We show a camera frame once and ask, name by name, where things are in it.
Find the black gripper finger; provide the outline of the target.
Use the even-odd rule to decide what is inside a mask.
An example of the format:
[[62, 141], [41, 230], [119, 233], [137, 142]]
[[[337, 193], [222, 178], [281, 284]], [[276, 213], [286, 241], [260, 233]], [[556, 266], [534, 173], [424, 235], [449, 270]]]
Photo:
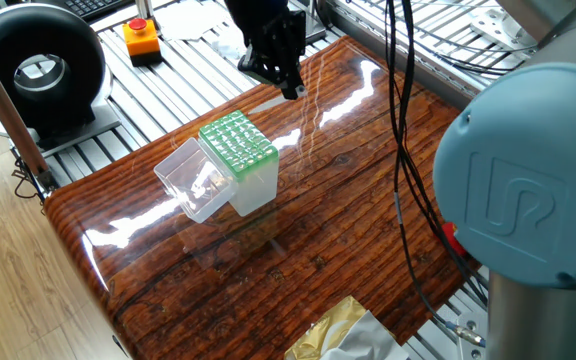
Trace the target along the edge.
[[240, 58], [237, 69], [260, 83], [284, 86], [285, 77], [267, 57], [248, 45], [245, 54]]
[[268, 55], [270, 75], [267, 82], [280, 89], [287, 100], [297, 100], [305, 90], [300, 73], [300, 58], [304, 54], [304, 48], [297, 48], [274, 49]]

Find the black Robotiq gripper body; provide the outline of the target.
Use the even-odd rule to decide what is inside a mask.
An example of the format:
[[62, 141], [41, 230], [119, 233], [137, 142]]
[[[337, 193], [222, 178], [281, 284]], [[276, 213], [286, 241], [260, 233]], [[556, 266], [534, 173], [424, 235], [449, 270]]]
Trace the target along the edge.
[[286, 47], [297, 56], [305, 53], [304, 10], [290, 10], [287, 0], [225, 0], [225, 4], [245, 44], [259, 53], [269, 56], [271, 45], [281, 40], [287, 40]]

